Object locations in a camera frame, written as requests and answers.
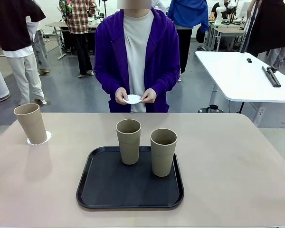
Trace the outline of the person's right hand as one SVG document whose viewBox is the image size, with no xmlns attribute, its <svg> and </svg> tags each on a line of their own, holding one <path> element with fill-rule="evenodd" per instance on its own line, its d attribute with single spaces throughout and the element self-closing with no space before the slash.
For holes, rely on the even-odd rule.
<svg viewBox="0 0 285 228">
<path fill-rule="evenodd" d="M 128 104 L 126 102 L 126 101 L 128 101 L 128 95 L 127 95 L 126 90 L 123 87 L 120 87 L 116 90 L 115 100 L 117 103 L 119 103 L 121 105 L 127 105 Z"/>
</svg>

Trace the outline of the person's left hand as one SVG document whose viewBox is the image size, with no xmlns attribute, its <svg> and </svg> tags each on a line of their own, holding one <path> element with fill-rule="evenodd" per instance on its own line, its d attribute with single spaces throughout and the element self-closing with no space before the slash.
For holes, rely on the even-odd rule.
<svg viewBox="0 0 285 228">
<path fill-rule="evenodd" d="M 155 99 L 157 97 L 156 92 L 152 89 L 149 88 L 147 89 L 144 94 L 140 98 L 141 103 L 150 103 L 153 104 L 155 102 Z"/>
</svg>

